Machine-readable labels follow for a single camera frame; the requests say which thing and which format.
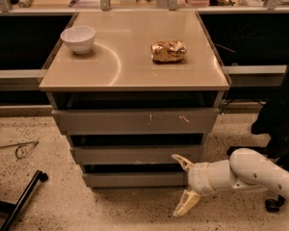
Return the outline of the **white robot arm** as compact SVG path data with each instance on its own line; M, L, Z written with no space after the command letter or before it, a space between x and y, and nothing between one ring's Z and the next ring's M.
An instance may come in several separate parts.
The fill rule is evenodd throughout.
M188 213L202 196L219 191L270 190L289 200L289 171L252 149L236 149L227 160L214 163L192 163L181 155L171 156L187 172L188 180L173 212L175 217Z

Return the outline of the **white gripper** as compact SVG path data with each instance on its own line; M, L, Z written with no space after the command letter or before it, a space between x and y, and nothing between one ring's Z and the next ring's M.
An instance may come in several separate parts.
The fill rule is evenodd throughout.
M192 189L185 190L181 195L180 202L173 211L173 215L177 218L184 216L197 205L201 195L213 194L216 191L209 181L208 163L193 164L178 154L172 154L171 157L181 165L184 171L188 171L188 183Z

